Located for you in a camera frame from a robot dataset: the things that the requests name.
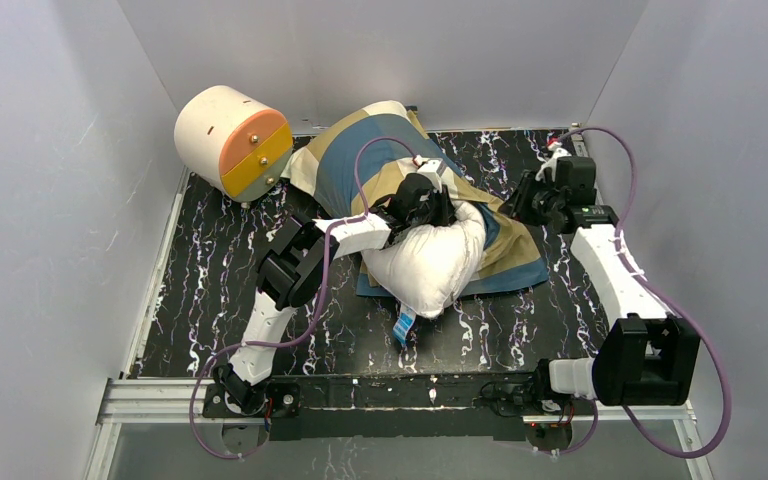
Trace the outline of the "white pillow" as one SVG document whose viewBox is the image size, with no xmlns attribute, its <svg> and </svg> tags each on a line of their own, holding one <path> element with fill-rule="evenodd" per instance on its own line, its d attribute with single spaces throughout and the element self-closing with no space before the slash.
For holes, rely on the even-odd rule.
<svg viewBox="0 0 768 480">
<path fill-rule="evenodd" d="M 436 318 L 451 306 L 481 263 L 483 216 L 468 202 L 456 201 L 454 206 L 453 224 L 420 225 L 394 246 L 361 253 L 371 277 L 422 317 Z"/>
</svg>

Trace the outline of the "blue beige white pillowcase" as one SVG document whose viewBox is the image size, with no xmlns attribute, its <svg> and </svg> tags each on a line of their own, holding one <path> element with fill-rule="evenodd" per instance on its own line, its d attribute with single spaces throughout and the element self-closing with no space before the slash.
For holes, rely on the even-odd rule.
<svg viewBox="0 0 768 480">
<path fill-rule="evenodd" d="M 282 175 L 330 217 L 341 218 L 359 215 L 365 205 L 395 193 L 416 170 L 412 154 L 442 159 L 453 204 L 472 204 L 485 222 L 481 263 L 458 297 L 517 291 L 548 280 L 546 263 L 526 226 L 503 215 L 502 200 L 474 186 L 429 138 L 415 114 L 397 101 L 370 104 L 338 121 L 295 151 Z M 371 277 L 364 262 L 356 292 L 393 296 Z"/>
</svg>

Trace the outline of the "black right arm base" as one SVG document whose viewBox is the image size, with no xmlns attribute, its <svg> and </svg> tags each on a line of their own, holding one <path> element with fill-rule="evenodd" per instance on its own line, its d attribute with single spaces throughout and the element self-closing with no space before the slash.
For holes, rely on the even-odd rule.
<svg viewBox="0 0 768 480">
<path fill-rule="evenodd" d="M 594 400 L 554 391 L 548 375 L 537 371 L 529 374 L 522 382 L 485 383 L 479 389 L 477 402 L 501 418 L 522 419 L 532 414 L 547 416 L 547 422 L 528 421 L 526 437 L 534 454 L 552 458 L 582 449 L 594 436 L 599 421 Z M 574 442 L 572 421 L 575 419 L 576 406 L 585 404 L 593 414 L 593 419 L 584 436 Z"/>
</svg>

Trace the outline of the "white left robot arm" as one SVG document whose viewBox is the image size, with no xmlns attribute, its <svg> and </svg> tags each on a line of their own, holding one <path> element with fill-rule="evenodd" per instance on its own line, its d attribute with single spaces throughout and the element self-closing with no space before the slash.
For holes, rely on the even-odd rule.
<svg viewBox="0 0 768 480">
<path fill-rule="evenodd" d="M 243 416 L 264 415 L 275 353 L 293 346 L 283 338 L 297 309 L 315 301 L 308 338 L 319 321 L 331 263 L 367 250 L 379 251 L 405 239 L 415 227 L 449 226 L 456 219 L 448 187 L 437 174 L 410 173 L 359 215 L 330 220 L 292 217 L 257 265 L 254 304 L 241 342 L 224 364 L 211 368 L 213 392 L 204 405 L 232 404 Z"/>
</svg>

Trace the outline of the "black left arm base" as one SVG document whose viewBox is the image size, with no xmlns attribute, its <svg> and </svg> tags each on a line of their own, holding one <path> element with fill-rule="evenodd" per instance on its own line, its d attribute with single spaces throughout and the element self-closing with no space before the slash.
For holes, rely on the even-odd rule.
<svg viewBox="0 0 768 480">
<path fill-rule="evenodd" d="M 234 373 L 215 373 L 202 401 L 206 419 L 258 420 L 270 430 L 275 420 L 295 418 L 301 410 L 298 380 L 269 378 L 250 385 Z"/>
</svg>

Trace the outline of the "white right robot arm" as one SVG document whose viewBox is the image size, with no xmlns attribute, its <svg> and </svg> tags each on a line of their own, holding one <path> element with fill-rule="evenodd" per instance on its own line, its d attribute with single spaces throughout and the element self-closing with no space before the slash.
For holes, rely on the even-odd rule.
<svg viewBox="0 0 768 480">
<path fill-rule="evenodd" d="M 615 211 L 596 202 L 595 180 L 593 159 L 560 149 L 526 172 L 503 206 L 514 219 L 571 235 L 571 254 L 589 276 L 610 327 L 593 358 L 540 361 L 534 394 L 607 406 L 680 405 L 689 395 L 699 334 L 640 285 Z"/>
</svg>

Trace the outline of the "blue pillow label tag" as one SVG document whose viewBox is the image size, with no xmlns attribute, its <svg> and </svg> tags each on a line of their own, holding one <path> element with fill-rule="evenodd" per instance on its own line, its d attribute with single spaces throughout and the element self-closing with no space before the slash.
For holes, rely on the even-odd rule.
<svg viewBox="0 0 768 480">
<path fill-rule="evenodd" d="M 408 335 L 417 318 L 417 312 L 408 305 L 401 303 L 397 320 L 392 328 L 392 335 L 401 346 L 406 346 Z"/>
</svg>

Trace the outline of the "round cream drawer cabinet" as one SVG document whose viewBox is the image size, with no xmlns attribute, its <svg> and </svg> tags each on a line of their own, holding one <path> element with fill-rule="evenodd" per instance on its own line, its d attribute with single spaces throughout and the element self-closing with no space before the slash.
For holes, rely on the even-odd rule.
<svg viewBox="0 0 768 480">
<path fill-rule="evenodd" d="M 275 186 L 293 150 L 281 112 L 225 85 L 200 92 L 182 108 L 174 143 L 190 171 L 241 204 Z"/>
</svg>

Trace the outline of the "aluminium table frame rail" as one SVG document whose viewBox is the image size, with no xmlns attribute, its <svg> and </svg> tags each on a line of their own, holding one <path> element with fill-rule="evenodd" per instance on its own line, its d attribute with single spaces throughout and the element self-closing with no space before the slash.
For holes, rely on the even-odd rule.
<svg viewBox="0 0 768 480">
<path fill-rule="evenodd" d="M 280 351 L 276 372 L 308 398 L 337 400 L 279 422 L 263 447 L 250 421 L 190 419 L 204 386 L 196 371 L 235 341 L 251 311 L 254 261 L 291 214 L 322 215 L 283 183 L 249 208 L 195 175 L 177 197 L 135 358 L 105 394 L 108 442 L 89 475 L 108 479 L 701 479 L 705 460 L 668 456 L 617 407 L 572 421 L 580 449 L 532 453 L 528 418 L 460 410 L 445 388 L 533 369 L 542 358 L 594 355 L 609 320 L 572 256 L 572 241 L 532 230 L 547 280 L 531 289 L 468 295 L 422 319 L 406 347 L 392 337 L 392 298 L 356 292 L 360 261 L 337 261 L 313 337 Z"/>
</svg>

